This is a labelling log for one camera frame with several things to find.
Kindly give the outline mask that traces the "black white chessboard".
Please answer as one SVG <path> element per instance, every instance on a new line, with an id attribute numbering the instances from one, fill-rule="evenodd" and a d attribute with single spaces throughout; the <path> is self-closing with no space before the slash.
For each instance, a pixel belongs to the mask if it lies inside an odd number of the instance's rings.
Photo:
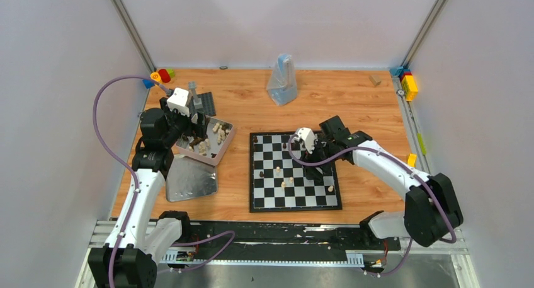
<path id="1" fill-rule="evenodd" d="M 324 184 L 304 177 L 303 165 L 287 149 L 291 132 L 252 132 L 249 135 L 249 211 L 291 212 L 341 210 L 335 164 Z M 275 175 L 275 168 L 281 174 Z"/>

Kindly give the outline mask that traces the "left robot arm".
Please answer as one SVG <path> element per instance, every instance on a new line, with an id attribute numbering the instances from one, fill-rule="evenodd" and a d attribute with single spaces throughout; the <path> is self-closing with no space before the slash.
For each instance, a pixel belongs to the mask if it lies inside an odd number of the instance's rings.
<path id="1" fill-rule="evenodd" d="M 88 264 L 97 287 L 154 287 L 157 265 L 175 243 L 193 237 L 185 212 L 166 211 L 147 232 L 157 194 L 163 187 L 174 154 L 184 137 L 204 137 L 208 119 L 203 112 L 183 115 L 176 109 L 150 108 L 140 116 L 141 136 L 126 169 L 131 174 L 127 197 L 104 245 L 89 252 Z"/>

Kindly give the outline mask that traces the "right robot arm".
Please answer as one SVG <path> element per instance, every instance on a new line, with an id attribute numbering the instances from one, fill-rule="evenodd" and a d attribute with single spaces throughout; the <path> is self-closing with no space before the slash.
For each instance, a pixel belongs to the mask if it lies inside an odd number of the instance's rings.
<path id="1" fill-rule="evenodd" d="M 463 224 L 462 210 L 452 184 L 443 173 L 430 175 L 386 151 L 367 133 L 350 132 L 338 116 L 320 124 L 320 132 L 301 127 L 290 136 L 293 160 L 305 177 L 317 181 L 325 166 L 341 159 L 369 171 L 404 201 L 402 212 L 377 211 L 360 222 L 360 240 L 376 248 L 386 238 L 411 238 L 429 247 L 437 241 L 454 243 L 455 229 Z"/>

